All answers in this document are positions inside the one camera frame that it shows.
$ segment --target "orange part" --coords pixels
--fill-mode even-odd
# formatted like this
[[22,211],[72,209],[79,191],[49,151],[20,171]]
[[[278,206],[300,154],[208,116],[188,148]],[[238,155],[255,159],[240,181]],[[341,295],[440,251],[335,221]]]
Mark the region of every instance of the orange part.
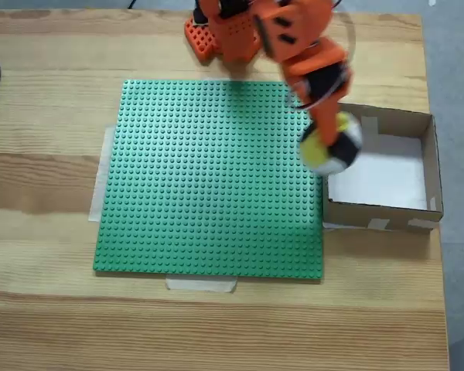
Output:
[[220,0],[198,0],[201,11],[209,19],[220,14]]
[[316,122],[319,137],[326,147],[335,143],[337,136],[339,135],[336,122],[338,112],[339,100],[333,95],[309,110],[312,119]]
[[318,44],[282,64],[288,75],[303,76],[315,70],[342,62],[347,58],[346,51],[328,37],[320,37]]
[[273,0],[255,0],[250,14],[265,52],[281,63],[320,37],[331,19],[332,5],[332,0],[292,0],[283,6]]
[[208,19],[210,30],[217,38],[217,45],[227,62],[242,60],[249,62],[260,49],[249,15],[240,13],[228,19]]
[[205,63],[213,57],[216,44],[215,36],[208,26],[195,26],[193,17],[191,17],[184,25],[184,34],[201,63]]

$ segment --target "white paper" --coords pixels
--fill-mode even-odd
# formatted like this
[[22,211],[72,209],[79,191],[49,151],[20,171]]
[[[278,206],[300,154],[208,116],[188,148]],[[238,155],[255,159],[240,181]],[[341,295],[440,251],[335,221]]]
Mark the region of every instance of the white paper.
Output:
[[354,164],[328,181],[334,202],[428,209],[418,138],[365,133]]

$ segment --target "black and yellow ball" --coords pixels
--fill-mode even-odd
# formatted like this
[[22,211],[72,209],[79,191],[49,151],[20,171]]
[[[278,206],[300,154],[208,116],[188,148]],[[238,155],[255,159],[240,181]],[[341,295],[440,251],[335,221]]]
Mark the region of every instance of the black and yellow ball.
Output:
[[363,132],[352,114],[337,114],[337,131],[339,136],[329,147],[322,144],[314,123],[306,128],[301,138],[301,158],[306,166],[319,175],[344,171],[354,163],[363,147]]

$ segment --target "tape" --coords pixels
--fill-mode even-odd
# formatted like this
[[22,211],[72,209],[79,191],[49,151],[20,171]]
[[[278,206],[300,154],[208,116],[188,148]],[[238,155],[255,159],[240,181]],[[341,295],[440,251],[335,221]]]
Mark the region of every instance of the tape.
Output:
[[93,198],[91,199],[90,222],[100,222],[101,210],[103,209],[103,201],[105,197],[105,189],[107,188],[108,169],[110,168],[111,149],[114,146],[115,126],[110,126],[105,130],[103,145],[101,146],[100,162],[98,163],[98,171],[96,173],[96,181],[94,182]]
[[430,210],[436,211],[436,198],[435,197],[430,198]]
[[362,226],[344,226],[343,224],[333,224],[323,222],[323,228],[326,230],[363,230]]
[[434,228],[438,227],[440,224],[438,222],[432,222],[431,220],[412,219],[408,221],[408,225],[433,230]]
[[368,223],[369,230],[385,230],[387,224],[390,222],[389,219],[372,219]]
[[167,274],[165,282],[169,290],[232,292],[237,285],[237,277]]
[[362,116],[361,127],[364,134],[378,135],[378,117]]

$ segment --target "gray floor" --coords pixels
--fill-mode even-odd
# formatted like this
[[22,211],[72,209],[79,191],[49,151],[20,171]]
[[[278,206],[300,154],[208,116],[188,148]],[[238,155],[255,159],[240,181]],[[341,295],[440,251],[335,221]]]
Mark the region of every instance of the gray floor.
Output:
[[[0,0],[0,9],[125,8],[130,0]],[[137,0],[134,9],[191,9],[194,0]],[[423,16],[428,86],[438,126],[442,246],[452,371],[464,371],[464,0],[343,0],[350,12]]]

